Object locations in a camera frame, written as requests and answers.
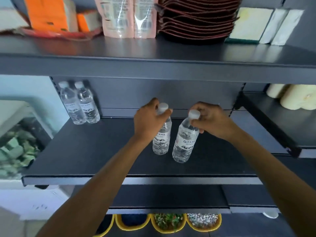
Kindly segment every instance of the person's left hand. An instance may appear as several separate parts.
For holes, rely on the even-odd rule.
[[[134,136],[147,144],[153,140],[172,113],[172,109],[167,109],[161,115],[157,115],[158,105],[158,99],[153,98],[148,104],[141,107],[134,116]]]

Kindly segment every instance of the water bottle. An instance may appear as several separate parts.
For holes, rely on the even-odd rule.
[[[78,89],[77,97],[79,99],[79,104],[88,123],[97,123],[100,120],[100,114],[94,103],[91,91],[84,87],[82,81],[75,82],[75,87]]]
[[[157,115],[164,113],[168,109],[167,103],[160,103],[157,110]],[[169,117],[159,130],[158,134],[153,139],[153,151],[157,155],[164,155],[168,152],[171,132],[171,118]]]
[[[81,125],[87,121],[83,111],[79,106],[79,101],[76,96],[76,92],[69,88],[69,84],[66,81],[58,83],[60,86],[60,98],[63,102],[71,120],[76,125]]]
[[[190,124],[190,120],[199,118],[199,111],[190,110],[189,116],[180,124],[177,139],[172,151],[172,157],[176,162],[184,163],[189,159],[199,134],[199,129],[193,127]]]

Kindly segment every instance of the hand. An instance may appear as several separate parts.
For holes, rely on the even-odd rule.
[[[157,135],[172,113],[172,109],[167,109],[161,115],[157,115],[158,105],[158,99],[153,98],[148,104],[141,107],[134,116],[135,137],[144,140],[147,144]]]
[[[218,138],[230,141],[236,132],[241,131],[219,105],[198,102],[194,104],[190,110],[198,110],[201,113],[199,120],[191,121],[191,125],[198,127],[200,133],[206,130]]]

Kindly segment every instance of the person's left arm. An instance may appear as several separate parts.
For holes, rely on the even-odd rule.
[[[157,115],[158,104],[154,98],[137,111],[132,138],[53,214],[37,237],[91,237],[95,234],[134,161],[172,113],[168,109]]]

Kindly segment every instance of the person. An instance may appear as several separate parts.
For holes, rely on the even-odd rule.
[[[91,237],[141,151],[151,143],[171,115],[157,115],[153,98],[134,116],[134,135],[76,195],[68,199],[38,232],[37,237]],[[191,124],[227,140],[254,168],[297,236],[316,236],[316,191],[285,167],[250,135],[241,130],[218,105],[198,102],[199,120]]]

